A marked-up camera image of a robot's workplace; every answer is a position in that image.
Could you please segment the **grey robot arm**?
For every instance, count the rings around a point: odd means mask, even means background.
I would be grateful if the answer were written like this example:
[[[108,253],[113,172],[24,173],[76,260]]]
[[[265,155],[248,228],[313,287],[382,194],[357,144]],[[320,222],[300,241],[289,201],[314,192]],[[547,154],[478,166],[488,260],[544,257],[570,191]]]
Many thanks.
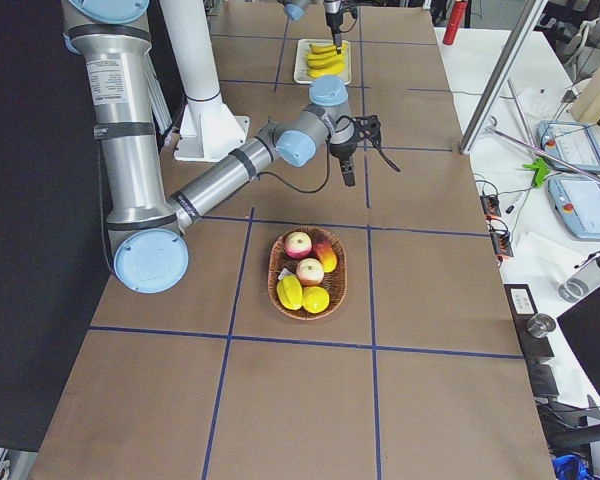
[[[106,164],[113,208],[106,220],[113,270],[129,289],[173,287],[189,263],[184,230],[255,180],[274,161],[301,167],[326,145],[347,166],[361,138],[348,92],[334,75],[315,80],[309,103],[284,124],[248,137],[224,104],[204,6],[161,5],[193,121],[193,141],[210,167],[172,195],[163,189],[147,63],[144,1],[66,1],[64,37],[85,59],[95,108],[94,137]]]
[[[284,0],[280,1],[284,12],[290,20],[297,21],[302,18],[308,6],[309,0]],[[330,29],[333,44],[338,54],[342,51],[343,2],[341,0],[324,0],[322,2],[325,12],[325,20]]]

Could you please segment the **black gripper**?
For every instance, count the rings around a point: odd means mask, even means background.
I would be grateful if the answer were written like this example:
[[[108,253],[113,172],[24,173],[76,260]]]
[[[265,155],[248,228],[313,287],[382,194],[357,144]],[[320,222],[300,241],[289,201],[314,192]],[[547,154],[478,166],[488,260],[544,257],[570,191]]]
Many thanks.
[[[340,27],[343,23],[343,14],[341,12],[341,0],[324,0],[323,6],[325,10],[326,24],[332,31],[333,44],[336,52],[342,52],[342,32]]]
[[[352,156],[357,148],[355,124],[349,119],[340,119],[328,145],[330,155],[340,160],[343,182],[347,187],[355,186],[355,168]]]

